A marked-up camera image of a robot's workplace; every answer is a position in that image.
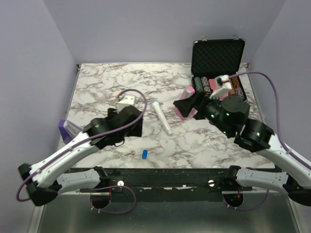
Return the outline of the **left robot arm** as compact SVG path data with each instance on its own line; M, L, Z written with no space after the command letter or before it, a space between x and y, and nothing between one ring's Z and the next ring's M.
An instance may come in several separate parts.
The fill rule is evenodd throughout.
M42 206L65 192L107 187L110 181L102 167L71 173L68 170L107 146L123 144L127 136L140 137L143 115L132 105L120 112L110 108L107 117L91 120L75 138L48 158L33 165L20 165L18 171L29 200L35 206Z

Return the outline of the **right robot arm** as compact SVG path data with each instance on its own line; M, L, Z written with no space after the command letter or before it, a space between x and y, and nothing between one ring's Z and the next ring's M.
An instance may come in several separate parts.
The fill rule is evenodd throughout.
M240 187L259 187L285 193L296 203L311 204L311 164L300 155L292 156L281 144L278 135L266 124L248 117L250 106L232 95L223 100L211 99L203 92L176 100L173 105L183 117L192 109L195 120L206 119L239 147L261 155L281 172L266 172L240 166L230 166L222 186L228 190Z

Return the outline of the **blue key tag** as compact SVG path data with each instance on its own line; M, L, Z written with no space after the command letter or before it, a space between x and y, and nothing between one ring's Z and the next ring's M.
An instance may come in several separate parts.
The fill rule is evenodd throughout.
M143 152L142 152L142 159L147 159L147 157L148 157L148 151L147 150L144 150Z

